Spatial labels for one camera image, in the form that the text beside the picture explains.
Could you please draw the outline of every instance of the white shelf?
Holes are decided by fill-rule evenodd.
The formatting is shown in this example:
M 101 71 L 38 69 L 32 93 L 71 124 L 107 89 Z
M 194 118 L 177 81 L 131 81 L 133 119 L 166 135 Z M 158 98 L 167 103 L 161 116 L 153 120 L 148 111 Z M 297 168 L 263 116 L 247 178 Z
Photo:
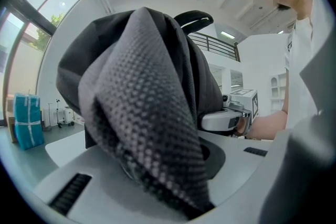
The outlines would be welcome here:
M 286 73 L 270 77 L 271 114 L 280 111 L 284 105 L 286 92 Z

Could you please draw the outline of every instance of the blue box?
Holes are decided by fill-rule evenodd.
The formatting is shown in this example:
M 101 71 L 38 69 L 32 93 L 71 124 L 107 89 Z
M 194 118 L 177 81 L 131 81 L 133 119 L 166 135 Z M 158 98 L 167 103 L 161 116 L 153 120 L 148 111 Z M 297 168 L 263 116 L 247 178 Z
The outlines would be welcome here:
M 44 143 L 39 101 L 40 98 L 32 94 L 14 96 L 15 133 L 23 150 Z

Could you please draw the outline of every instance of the tree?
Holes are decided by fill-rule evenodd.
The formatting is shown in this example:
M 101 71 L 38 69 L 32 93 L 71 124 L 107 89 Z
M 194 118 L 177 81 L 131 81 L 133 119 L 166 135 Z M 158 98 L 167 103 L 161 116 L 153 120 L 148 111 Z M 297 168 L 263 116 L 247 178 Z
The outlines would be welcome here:
M 63 19 L 64 14 L 61 13 L 58 16 L 52 15 L 51 17 L 51 23 L 55 26 L 58 26 L 58 24 L 60 23 L 60 21 Z M 45 32 L 43 32 L 41 29 L 37 29 L 37 36 L 38 38 L 34 41 L 34 42 L 30 42 L 29 45 L 32 46 L 35 49 L 44 51 L 44 48 L 46 47 L 50 36 L 48 34 L 46 34 Z

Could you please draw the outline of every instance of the ceiling light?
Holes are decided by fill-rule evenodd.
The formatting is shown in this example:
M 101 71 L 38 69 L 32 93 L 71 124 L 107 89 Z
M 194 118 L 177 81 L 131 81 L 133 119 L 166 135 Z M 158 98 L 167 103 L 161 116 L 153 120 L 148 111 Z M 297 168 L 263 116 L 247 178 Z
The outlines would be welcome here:
M 232 38 L 232 39 L 234 39 L 235 37 L 234 36 L 232 36 L 232 35 L 230 35 L 230 34 L 228 34 L 227 32 L 224 32 L 224 31 L 222 31 L 222 32 L 220 32 L 222 35 L 224 35 L 224 36 L 227 36 L 227 37 L 229 37 L 229 38 Z

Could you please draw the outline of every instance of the black fabric cover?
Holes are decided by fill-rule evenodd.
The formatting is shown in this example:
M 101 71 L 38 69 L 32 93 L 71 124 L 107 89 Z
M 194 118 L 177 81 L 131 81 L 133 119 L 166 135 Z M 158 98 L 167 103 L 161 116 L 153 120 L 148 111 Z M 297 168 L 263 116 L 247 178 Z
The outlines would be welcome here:
M 92 22 L 62 58 L 57 88 L 146 191 L 189 218 L 213 208 L 196 127 L 222 95 L 174 19 L 141 8 Z

